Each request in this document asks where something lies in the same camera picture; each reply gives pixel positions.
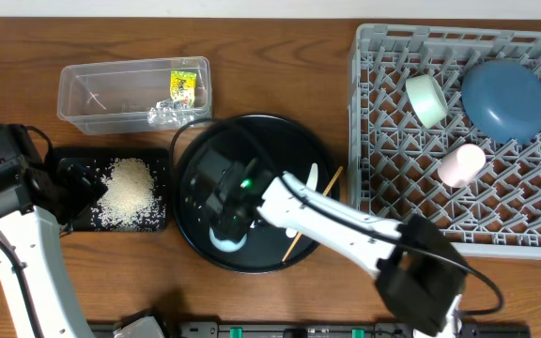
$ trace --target black plate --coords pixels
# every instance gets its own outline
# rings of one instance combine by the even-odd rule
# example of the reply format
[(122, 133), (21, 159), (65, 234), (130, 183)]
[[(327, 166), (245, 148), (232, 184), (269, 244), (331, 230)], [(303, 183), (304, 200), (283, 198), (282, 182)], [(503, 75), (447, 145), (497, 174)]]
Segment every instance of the black plate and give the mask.
[[(292, 173), (302, 182), (308, 178), (310, 167), (315, 162), (318, 165), (317, 191), (325, 190), (335, 173), (335, 165), (324, 145), (310, 131), (278, 116), (244, 115), (233, 118), (258, 137), (280, 170)], [(178, 163), (173, 210), (183, 237), (199, 254), (225, 269), (260, 273), (287, 268), (315, 250), (318, 243), (302, 236), (290, 258), (282, 263), (293, 238), (286, 236), (285, 229), (264, 222), (249, 231), (245, 245), (238, 251), (225, 253), (216, 249), (209, 239), (209, 225), (201, 222), (201, 209), (197, 208), (203, 204), (206, 196), (193, 196), (189, 189), (181, 189), (191, 181), (195, 166), (191, 159), (197, 158), (196, 155), (209, 146), (228, 159), (242, 163), (257, 157), (255, 150), (240, 134), (218, 123), (200, 134), (185, 150)], [(337, 184), (333, 186), (330, 196), (339, 198)]]
[(143, 219), (132, 227), (102, 226), (97, 217), (98, 211), (88, 207), (81, 215), (72, 221), (74, 231), (123, 231), (151, 232), (161, 231), (168, 220), (168, 192), (170, 191), (168, 150), (163, 148), (107, 148), (107, 147), (59, 147), (54, 149), (57, 160), (57, 172), (67, 170), (72, 165), (81, 165), (88, 173), (97, 179), (103, 175), (110, 176), (108, 167), (115, 159), (139, 159), (149, 167), (149, 172), (155, 179), (154, 197), (161, 197), (159, 210), (156, 215)]

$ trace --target wooden table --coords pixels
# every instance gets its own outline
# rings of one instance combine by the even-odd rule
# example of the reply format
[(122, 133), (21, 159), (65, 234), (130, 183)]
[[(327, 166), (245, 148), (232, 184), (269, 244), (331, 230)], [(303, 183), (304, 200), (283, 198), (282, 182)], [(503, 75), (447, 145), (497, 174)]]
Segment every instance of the wooden table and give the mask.
[[(217, 117), (252, 111), (289, 116), (321, 137), (336, 160), (347, 165), (348, 50), (356, 28), (369, 22), (0, 18), (0, 123), (37, 126), (56, 146), (166, 146), (172, 132), (85, 136), (60, 121), (55, 115), (60, 71), (73, 64), (203, 55), (212, 69)], [(381, 22), (541, 31), (541, 22)], [(212, 266), (173, 224), (156, 234), (76, 233), (62, 238), (62, 250), (90, 320), (113, 321), (151, 305), (159, 306), (168, 320), (393, 320), (373, 281), (323, 247), (290, 269), (263, 275)], [(526, 323), (534, 337), (541, 337), (541, 262), (470, 262), (501, 287), (507, 301), (500, 313), (477, 319)], [(491, 292), (470, 278), (462, 308), (492, 302)], [(13, 336), (0, 286), (0, 337)]]

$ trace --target chopstick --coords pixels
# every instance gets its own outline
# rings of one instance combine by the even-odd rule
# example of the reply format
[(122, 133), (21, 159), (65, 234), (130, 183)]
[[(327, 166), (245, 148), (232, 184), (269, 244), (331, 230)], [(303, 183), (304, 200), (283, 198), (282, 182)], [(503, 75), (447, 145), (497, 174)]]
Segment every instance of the chopstick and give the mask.
[[(329, 181), (327, 188), (325, 188), (325, 191), (323, 192), (323, 196), (327, 196), (329, 194), (329, 192), (331, 191), (331, 188), (333, 187), (333, 184), (335, 184), (335, 182), (337, 181), (337, 179), (339, 178), (339, 175), (342, 173), (343, 170), (344, 170), (343, 166), (340, 166), (339, 168), (337, 168), (335, 175), (333, 175), (333, 178), (331, 179), (331, 181)], [(291, 252), (293, 251), (293, 248), (295, 248), (296, 244), (298, 244), (298, 240), (300, 240), (300, 237), (301, 237), (301, 232), (299, 232), (298, 235), (296, 235), (296, 237), (293, 238), (293, 241), (291, 242), (289, 249), (287, 249), (286, 255), (283, 256), (281, 263), (285, 263), (285, 261), (289, 257), (289, 254), (291, 254)]]

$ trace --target yellow package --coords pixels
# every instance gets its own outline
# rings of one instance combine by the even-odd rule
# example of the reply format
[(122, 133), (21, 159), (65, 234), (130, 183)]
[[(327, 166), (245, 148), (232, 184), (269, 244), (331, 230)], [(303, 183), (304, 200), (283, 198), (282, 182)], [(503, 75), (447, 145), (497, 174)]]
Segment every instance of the yellow package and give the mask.
[(170, 71), (170, 98), (180, 102), (185, 108), (192, 108), (195, 101), (195, 82), (197, 73), (192, 71)]

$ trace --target black tray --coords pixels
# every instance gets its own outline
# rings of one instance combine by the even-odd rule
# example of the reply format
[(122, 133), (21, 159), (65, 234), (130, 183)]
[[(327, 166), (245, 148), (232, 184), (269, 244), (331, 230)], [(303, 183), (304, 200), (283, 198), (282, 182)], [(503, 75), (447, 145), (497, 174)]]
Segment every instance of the black tray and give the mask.
[(69, 170), (73, 165), (82, 166), (87, 173), (96, 179), (103, 175), (110, 176), (107, 169), (115, 159), (139, 159), (148, 167), (154, 177), (154, 197), (161, 197), (159, 210), (163, 212), (143, 219), (142, 222), (131, 227), (102, 226), (97, 211), (92, 211), (97, 202), (87, 207), (80, 215), (72, 220), (73, 231), (124, 231), (124, 232), (151, 232), (161, 231), (168, 221), (168, 192), (170, 188), (170, 166), (168, 151), (163, 148), (106, 148), (106, 147), (58, 147), (54, 149), (54, 156), (58, 173)]

